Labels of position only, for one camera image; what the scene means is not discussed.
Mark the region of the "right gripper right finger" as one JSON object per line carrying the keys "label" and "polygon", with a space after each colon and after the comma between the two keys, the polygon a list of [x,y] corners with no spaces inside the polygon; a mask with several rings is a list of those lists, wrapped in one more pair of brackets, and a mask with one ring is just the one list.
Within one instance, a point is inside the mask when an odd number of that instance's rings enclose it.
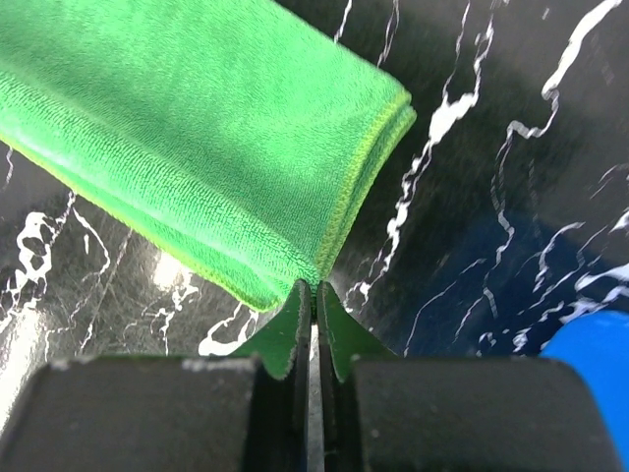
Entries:
{"label": "right gripper right finger", "polygon": [[591,389],[544,357],[395,355],[316,291],[329,471],[620,471]]}

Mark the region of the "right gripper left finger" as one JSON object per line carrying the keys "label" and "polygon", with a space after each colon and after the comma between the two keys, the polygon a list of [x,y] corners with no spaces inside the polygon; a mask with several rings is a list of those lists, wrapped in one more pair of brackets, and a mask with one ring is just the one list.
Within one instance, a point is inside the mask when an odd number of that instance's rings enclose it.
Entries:
{"label": "right gripper left finger", "polygon": [[82,356],[38,369],[1,437],[5,471],[303,471],[311,290],[228,356]]}

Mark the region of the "green microfibre towel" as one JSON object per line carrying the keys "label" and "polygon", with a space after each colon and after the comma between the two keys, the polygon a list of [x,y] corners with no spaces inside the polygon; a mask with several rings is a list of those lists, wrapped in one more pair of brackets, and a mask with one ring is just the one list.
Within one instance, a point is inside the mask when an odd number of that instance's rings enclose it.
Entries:
{"label": "green microfibre towel", "polygon": [[1,138],[259,310],[325,279],[416,118],[272,1],[5,1]]}

